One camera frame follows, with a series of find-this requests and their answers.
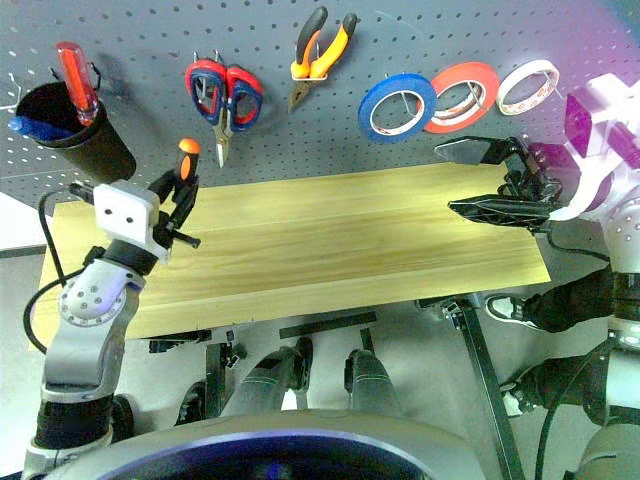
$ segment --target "pen holder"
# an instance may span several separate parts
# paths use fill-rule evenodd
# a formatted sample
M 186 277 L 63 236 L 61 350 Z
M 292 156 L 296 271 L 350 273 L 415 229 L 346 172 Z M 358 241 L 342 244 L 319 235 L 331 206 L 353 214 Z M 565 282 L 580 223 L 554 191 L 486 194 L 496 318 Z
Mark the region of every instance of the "pen holder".
M 109 123 L 102 102 L 91 125 L 84 127 L 64 82 L 47 83 L 29 92 L 18 104 L 16 115 L 73 132 L 59 140 L 34 141 L 59 152 L 97 184 L 126 180 L 136 169 L 133 155 Z

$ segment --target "floor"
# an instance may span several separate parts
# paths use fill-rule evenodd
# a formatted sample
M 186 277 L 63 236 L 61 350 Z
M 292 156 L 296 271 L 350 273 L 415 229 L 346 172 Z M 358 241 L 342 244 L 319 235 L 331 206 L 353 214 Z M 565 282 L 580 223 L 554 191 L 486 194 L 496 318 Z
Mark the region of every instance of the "floor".
M 556 242 L 566 244 L 567 232 L 581 238 L 579 246 L 603 251 L 598 227 L 586 222 L 563 225 Z M 550 251 L 539 241 L 552 284 L 524 286 L 513 292 L 528 296 L 551 285 L 566 283 L 601 267 L 589 257 Z M 0 475 L 21 468 L 24 450 L 33 434 L 39 403 L 43 357 L 27 349 L 22 332 L 22 309 L 35 291 L 42 256 L 0 259 Z M 437 312 L 417 310 L 412 302 L 372 307 L 378 321 L 369 324 L 376 354 L 386 366 L 404 410 L 417 421 L 454 432 L 476 451 L 487 478 L 499 478 L 493 452 L 484 398 L 478 390 L 466 348 L 459 332 Z M 234 328 L 236 340 L 248 351 L 230 372 L 237 383 L 265 354 L 280 345 L 293 345 L 295 338 L 280 341 L 278 330 L 349 312 L 285 318 Z M 568 332 L 548 334 L 496 322 L 478 311 L 490 354 L 500 381 L 552 356 L 585 353 L 606 334 L 606 322 L 595 319 Z M 310 407 L 345 408 L 342 369 L 349 352 L 361 345 L 353 326 L 314 334 L 314 366 L 308 394 Z M 222 338 L 224 331 L 214 332 Z M 127 343 L 118 390 L 133 400 L 136 429 L 143 433 L 171 426 L 184 392 L 204 376 L 204 345 L 182 345 L 162 354 L 149 354 L 147 342 Z M 512 420 L 516 443 L 527 478 L 533 477 L 538 435 L 544 411 Z M 545 478 L 562 478 L 574 469 L 590 436 L 597 430 L 579 407 L 562 407 L 553 424 L 548 445 Z

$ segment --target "shoe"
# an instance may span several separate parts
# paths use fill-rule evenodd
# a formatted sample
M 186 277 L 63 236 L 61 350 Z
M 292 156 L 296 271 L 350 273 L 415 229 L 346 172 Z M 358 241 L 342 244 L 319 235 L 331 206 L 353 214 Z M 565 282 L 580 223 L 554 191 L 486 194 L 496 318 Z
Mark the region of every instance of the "shoe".
M 526 388 L 522 382 L 522 379 L 532 368 L 529 367 L 515 380 L 500 385 L 502 401 L 509 418 L 521 417 L 526 413 L 533 412 L 538 406 L 526 398 Z
M 300 357 L 294 367 L 297 382 L 296 385 L 292 387 L 292 390 L 299 394 L 309 389 L 311 364 L 313 363 L 313 343 L 309 337 L 300 337 L 296 342 L 295 349 L 300 354 Z
M 524 300 L 510 295 L 492 295 L 484 301 L 487 314 L 505 323 L 516 323 L 534 330 L 542 330 L 535 323 L 524 319 Z

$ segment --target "pegboard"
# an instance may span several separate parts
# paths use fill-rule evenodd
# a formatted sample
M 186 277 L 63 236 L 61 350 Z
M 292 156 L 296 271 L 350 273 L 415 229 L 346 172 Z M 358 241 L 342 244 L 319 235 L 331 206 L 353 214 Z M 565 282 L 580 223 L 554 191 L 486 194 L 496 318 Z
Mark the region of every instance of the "pegboard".
M 193 136 L 204 147 L 202 184 L 211 186 L 437 162 L 433 147 L 460 135 L 526 132 L 534 140 L 563 141 L 564 102 L 552 95 L 515 117 L 501 115 L 494 106 L 473 126 L 450 135 L 424 133 L 398 144 L 369 143 L 358 128 L 357 110 L 385 74 L 415 72 L 430 79 L 456 63 L 481 61 L 503 79 L 525 62 L 547 58 L 560 70 L 561 95 L 607 72 L 629 84 L 640 79 L 637 1 L 325 0 L 321 4 L 328 8 L 329 19 L 321 49 L 333 39 L 346 13 L 356 13 L 359 23 L 329 79 L 288 114 L 295 41 L 319 4 L 4 0 L 0 102 L 15 102 L 9 72 L 25 90 L 50 82 L 49 67 L 59 70 L 54 44 L 77 42 L 102 71 L 99 95 L 137 160 L 133 180 L 146 185 L 156 178 L 173 165 L 180 138 Z M 211 127 L 196 112 L 183 83 L 194 50 L 213 56 L 213 49 L 228 64 L 256 74 L 266 89 L 260 121 L 249 132 L 234 135 L 223 169 L 215 164 Z M 11 115 L 1 112 L 5 125 Z M 3 192 L 35 205 L 45 191 L 74 178 L 84 180 L 59 154 L 6 126 L 3 132 Z

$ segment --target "wooden board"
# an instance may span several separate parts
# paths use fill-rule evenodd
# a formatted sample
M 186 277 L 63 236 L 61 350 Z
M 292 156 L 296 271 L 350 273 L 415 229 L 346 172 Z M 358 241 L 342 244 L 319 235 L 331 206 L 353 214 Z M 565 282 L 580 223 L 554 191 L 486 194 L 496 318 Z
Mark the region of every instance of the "wooden board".
M 495 191 L 504 167 L 438 164 L 201 189 L 177 243 L 141 294 L 129 337 L 549 281 L 525 230 L 469 222 L 449 200 Z M 108 241 L 93 208 L 56 207 L 63 267 Z M 41 283 L 55 278 L 47 253 Z M 35 330 L 57 327 L 54 289 Z

